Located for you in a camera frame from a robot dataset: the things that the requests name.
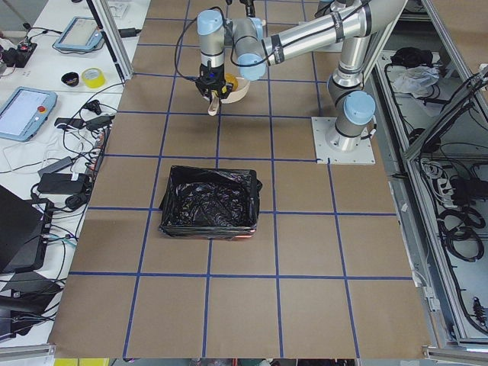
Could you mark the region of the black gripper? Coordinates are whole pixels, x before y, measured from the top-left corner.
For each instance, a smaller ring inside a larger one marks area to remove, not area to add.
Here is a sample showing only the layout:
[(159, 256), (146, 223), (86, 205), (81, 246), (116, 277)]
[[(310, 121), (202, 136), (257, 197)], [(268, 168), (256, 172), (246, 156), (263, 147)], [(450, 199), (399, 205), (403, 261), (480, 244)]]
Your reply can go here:
[(233, 91), (233, 83), (225, 79), (224, 64), (216, 67), (200, 64), (199, 76), (194, 78), (193, 83), (201, 96), (208, 98), (213, 97), (214, 93), (220, 100), (227, 99)]

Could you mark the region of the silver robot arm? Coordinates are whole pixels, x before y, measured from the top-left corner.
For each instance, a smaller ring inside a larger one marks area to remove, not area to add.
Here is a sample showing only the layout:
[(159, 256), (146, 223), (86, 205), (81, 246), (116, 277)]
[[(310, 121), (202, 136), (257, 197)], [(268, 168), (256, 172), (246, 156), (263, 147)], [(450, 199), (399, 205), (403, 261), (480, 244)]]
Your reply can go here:
[(225, 47), (236, 53), (240, 75), (256, 81), (269, 66), (339, 43), (339, 63), (328, 81), (338, 117), (325, 138), (332, 149), (351, 152), (364, 140), (363, 131), (376, 108), (374, 99), (360, 89), (371, 35), (394, 24), (405, 5), (404, 1), (333, 1), (325, 15), (268, 37), (258, 18), (228, 19), (219, 8), (206, 9), (196, 18), (201, 64), (194, 83), (209, 101), (209, 115), (215, 115), (233, 93), (232, 83), (225, 79)]

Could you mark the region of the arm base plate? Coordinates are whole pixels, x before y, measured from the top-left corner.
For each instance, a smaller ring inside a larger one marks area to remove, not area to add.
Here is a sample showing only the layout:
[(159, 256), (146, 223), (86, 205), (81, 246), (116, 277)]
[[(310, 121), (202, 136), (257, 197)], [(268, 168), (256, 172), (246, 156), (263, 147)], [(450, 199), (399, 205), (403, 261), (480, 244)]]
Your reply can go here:
[(318, 164), (374, 165), (374, 151), (367, 127), (357, 137), (336, 130), (335, 117), (312, 117), (313, 140)]

